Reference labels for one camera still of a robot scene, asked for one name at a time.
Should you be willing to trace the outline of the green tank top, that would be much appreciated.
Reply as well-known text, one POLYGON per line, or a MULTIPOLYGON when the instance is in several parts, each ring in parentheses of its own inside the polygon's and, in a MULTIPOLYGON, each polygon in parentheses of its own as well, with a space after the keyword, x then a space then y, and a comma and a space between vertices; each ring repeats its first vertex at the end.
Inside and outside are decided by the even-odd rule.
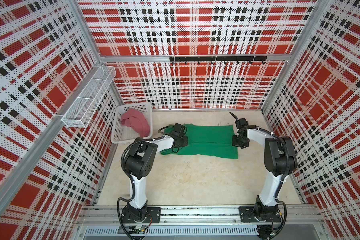
POLYGON ((186 124, 186 137, 188 145, 186 147, 175 147, 161 151, 163 156, 175 155, 203 155, 218 157, 223 159, 237 160, 238 148, 232 146, 234 128, 228 126, 197 126, 186 124))

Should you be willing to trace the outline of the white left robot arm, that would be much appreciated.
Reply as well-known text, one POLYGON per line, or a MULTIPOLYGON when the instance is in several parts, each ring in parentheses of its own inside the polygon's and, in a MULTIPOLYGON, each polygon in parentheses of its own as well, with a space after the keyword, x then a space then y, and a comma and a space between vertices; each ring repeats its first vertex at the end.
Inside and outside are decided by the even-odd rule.
POLYGON ((130 179, 130 197, 120 198, 121 201, 127 203, 120 214, 123 223, 143 223, 150 216, 146 185, 156 154, 164 150, 176 153, 188 145, 186 135, 169 134, 150 139, 136 138, 124 150, 121 167, 130 179))

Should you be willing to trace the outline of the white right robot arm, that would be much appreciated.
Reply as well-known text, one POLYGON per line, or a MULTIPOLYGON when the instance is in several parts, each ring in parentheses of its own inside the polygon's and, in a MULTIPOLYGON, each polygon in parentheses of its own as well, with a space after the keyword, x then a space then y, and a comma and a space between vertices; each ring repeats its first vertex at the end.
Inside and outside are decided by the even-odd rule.
POLYGON ((244 149, 249 147, 250 142, 257 142, 264 147, 264 166, 268 174, 248 218, 261 223, 280 221, 279 204, 282 201, 279 200, 279 194, 298 165, 294 145, 289 137, 280 137, 258 126, 238 128, 232 145, 244 149))

